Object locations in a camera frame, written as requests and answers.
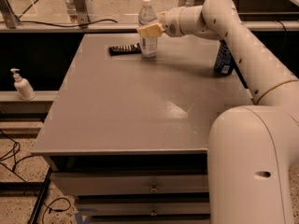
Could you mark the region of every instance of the white soap dispenser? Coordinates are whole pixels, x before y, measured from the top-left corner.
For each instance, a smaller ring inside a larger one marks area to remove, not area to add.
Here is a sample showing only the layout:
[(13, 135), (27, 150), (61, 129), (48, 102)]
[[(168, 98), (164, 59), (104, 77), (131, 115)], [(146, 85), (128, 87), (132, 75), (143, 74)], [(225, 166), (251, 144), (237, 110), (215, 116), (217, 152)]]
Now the white soap dispenser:
[(23, 100), (29, 101), (36, 97), (36, 93), (32, 86), (30, 85), (29, 81), (25, 78), (22, 78), (20, 74), (17, 72), (20, 71), (19, 69), (12, 68), (10, 71), (13, 73), (13, 77), (15, 79), (15, 88), (21, 95)]

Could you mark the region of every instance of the gray table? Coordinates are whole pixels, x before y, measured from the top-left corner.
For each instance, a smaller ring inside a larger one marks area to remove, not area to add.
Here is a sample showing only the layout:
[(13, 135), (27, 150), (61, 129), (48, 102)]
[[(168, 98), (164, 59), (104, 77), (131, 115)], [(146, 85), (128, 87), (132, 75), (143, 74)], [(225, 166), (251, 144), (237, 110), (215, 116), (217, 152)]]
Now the gray table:
[(251, 101), (236, 74), (214, 73), (218, 42), (163, 36), (148, 60), (107, 51), (137, 42), (84, 36), (32, 153), (91, 223), (209, 223), (210, 127)]

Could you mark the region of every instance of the drawer handle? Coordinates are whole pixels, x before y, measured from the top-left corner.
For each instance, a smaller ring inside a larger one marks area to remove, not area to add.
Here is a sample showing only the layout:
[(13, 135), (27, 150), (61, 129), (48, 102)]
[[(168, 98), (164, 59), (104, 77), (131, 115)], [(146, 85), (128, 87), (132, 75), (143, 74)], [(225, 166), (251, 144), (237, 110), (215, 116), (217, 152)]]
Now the drawer handle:
[(157, 193), (159, 189), (157, 189), (156, 185), (153, 184), (152, 187), (149, 189), (150, 193)]
[(152, 210), (151, 213), (150, 213), (150, 215), (151, 215), (152, 217), (156, 217), (156, 216), (158, 216), (156, 210)]

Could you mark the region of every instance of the speckled floor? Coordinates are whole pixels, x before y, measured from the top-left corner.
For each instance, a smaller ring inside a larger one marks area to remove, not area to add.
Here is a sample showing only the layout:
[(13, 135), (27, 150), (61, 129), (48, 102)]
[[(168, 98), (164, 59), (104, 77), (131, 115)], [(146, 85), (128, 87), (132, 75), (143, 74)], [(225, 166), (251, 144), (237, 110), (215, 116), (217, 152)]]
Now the speckled floor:
[[(12, 1), (12, 6), (18, 14), (28, 8), (32, 1), (35, 0), (9, 0)], [(153, 0), (154, 8), (156, 11), (167, 10), (170, 7), (175, 7), (178, 4), (178, 0)], [(99, 17), (112, 18), (120, 22), (132, 22), (135, 20), (135, 15), (140, 9), (140, 0), (94, 0), (94, 8)], [(22, 17), (24, 20), (36, 20), (46, 22), (67, 22), (69, 21), (66, 15), (64, 0), (40, 0), (33, 7), (31, 7), (26, 14)], [(30, 154), (30, 149), (35, 141), (32, 130), (33, 127), (38, 129), (39, 124), (28, 123), (28, 126), (24, 126), (21, 129), (11, 131), (10, 123), (0, 122), (0, 128), (7, 131), (7, 134), (12, 134), (14, 139), (21, 145), (20, 151), (16, 157), (19, 160)], [(10, 151), (13, 147), (13, 142), (0, 135), (0, 156)], [(7, 165), (7, 168), (12, 168), (14, 160), (10, 158), (2, 161)], [(48, 165), (40, 157), (33, 157), (21, 161), (15, 170), (17, 175), (20, 175), (26, 181), (42, 181), (47, 173)], [(21, 181), (8, 169), (0, 165), (0, 181), (1, 182), (16, 182)], [(292, 193), (293, 212), (295, 216), (295, 223), (299, 224), (299, 165), (294, 166), (290, 170), (290, 183)], [(50, 204), (58, 197), (64, 197), (64, 195), (56, 189), (53, 184), (50, 184), (47, 199), (45, 204)], [(73, 199), (71, 197), (65, 197), (71, 203)], [(19, 197), (3, 197), (0, 196), (0, 224), (25, 224), (27, 223), (31, 212), (33, 210), (36, 197), (19, 196)], [(55, 203), (53, 208), (65, 209), (67, 202), (60, 200)], [(38, 217), (37, 224), (42, 223), (43, 213), (46, 206), (43, 205), (40, 215)], [(49, 212), (45, 213), (44, 223), (77, 223), (75, 214), (77, 213), (74, 205), (71, 208), (62, 213)]]

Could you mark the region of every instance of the drawer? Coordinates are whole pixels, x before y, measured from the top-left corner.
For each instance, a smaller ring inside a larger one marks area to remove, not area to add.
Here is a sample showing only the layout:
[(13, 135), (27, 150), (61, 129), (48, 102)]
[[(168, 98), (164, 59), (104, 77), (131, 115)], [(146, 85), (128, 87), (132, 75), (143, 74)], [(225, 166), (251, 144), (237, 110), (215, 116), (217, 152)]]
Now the drawer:
[(167, 217), (91, 217), (90, 224), (210, 224), (209, 215)]
[(75, 206), (84, 216), (207, 215), (208, 194), (128, 195), (76, 200)]
[(208, 192), (207, 175), (53, 173), (51, 181), (72, 196)]

